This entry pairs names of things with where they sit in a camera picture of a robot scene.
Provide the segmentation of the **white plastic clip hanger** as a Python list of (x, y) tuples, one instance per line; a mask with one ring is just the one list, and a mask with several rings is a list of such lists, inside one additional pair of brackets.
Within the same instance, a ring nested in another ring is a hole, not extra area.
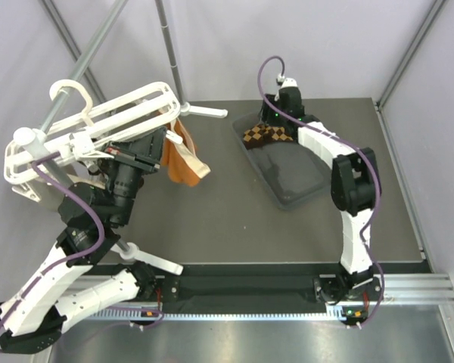
[[(50, 154), (57, 154), (54, 161), (59, 166), (76, 162), (72, 159), (63, 160), (59, 152), (70, 133), (86, 131), (96, 149), (103, 151), (111, 142), (132, 141), (150, 130), (170, 124), (180, 115), (181, 105), (165, 82), (152, 82), (95, 106), (82, 84), (61, 79), (50, 87), (50, 99), (55, 100), (59, 95), (64, 95), (67, 88), (77, 90), (85, 106), (79, 113), (52, 123), (50, 129), (44, 132), (47, 135), (45, 146)], [(12, 139), (5, 148), (3, 176), (12, 191), (38, 202), (39, 197), (33, 190), (32, 182), (39, 176), (30, 167), (32, 161), (33, 157)]]

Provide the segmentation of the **orange sock with cream cuff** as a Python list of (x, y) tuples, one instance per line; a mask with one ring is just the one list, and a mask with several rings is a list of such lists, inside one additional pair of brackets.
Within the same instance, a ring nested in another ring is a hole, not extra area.
[(197, 157), (193, 139), (180, 119), (171, 122), (169, 129), (182, 137), (182, 143), (165, 139), (161, 165), (167, 167), (173, 182), (194, 187), (210, 172), (210, 167)]

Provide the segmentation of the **brown orange argyle sock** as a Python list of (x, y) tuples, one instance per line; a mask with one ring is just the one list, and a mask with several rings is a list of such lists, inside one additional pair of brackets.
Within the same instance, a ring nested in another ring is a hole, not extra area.
[(244, 132), (242, 142), (247, 150), (263, 147), (276, 142), (295, 142), (283, 126), (270, 126), (258, 123)]

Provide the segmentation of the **cream white ribbed sock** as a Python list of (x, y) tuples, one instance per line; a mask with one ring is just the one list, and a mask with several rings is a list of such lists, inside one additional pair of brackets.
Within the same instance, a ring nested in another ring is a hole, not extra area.
[[(77, 175), (76, 170), (73, 166), (61, 167), (61, 170), (65, 172), (73, 182), (88, 182), (87, 178), (83, 178)], [(57, 188), (46, 183), (42, 178), (38, 178), (32, 182), (33, 190), (38, 195), (38, 204), (48, 210), (56, 212), (64, 199), (64, 194)]]

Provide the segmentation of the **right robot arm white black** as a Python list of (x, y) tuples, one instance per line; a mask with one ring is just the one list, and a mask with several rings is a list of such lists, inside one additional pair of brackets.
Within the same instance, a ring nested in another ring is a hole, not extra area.
[(341, 139), (316, 117), (306, 114), (292, 78), (280, 82), (275, 94), (264, 94), (261, 120), (273, 129), (276, 141), (285, 135), (330, 168), (330, 195), (342, 218), (342, 272), (337, 287), (343, 297), (357, 298), (374, 280), (371, 224), (381, 200), (375, 152)]

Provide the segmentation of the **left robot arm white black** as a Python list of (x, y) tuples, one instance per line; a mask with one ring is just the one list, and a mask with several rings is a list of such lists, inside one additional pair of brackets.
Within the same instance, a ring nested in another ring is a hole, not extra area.
[[(87, 317), (117, 303), (150, 299), (156, 292), (156, 270), (182, 273), (181, 265), (140, 250), (125, 242), (117, 229), (132, 214), (144, 177), (159, 168), (165, 127), (129, 141), (109, 141), (96, 150), (105, 185), (87, 181), (63, 185), (46, 176), (63, 199), (58, 207), (65, 225), (44, 262), (9, 300), (0, 302), (0, 353), (33, 355), (56, 343), (64, 333)], [(110, 252), (122, 262), (104, 282), (78, 293), (68, 288), (90, 272)]]

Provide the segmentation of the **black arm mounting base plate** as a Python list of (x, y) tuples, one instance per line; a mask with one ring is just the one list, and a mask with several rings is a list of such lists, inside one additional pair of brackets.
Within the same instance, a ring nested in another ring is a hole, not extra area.
[(160, 281), (160, 303), (170, 314), (248, 315), (323, 312), (331, 302), (362, 305), (381, 292), (380, 282), (346, 291), (334, 275), (182, 276)]

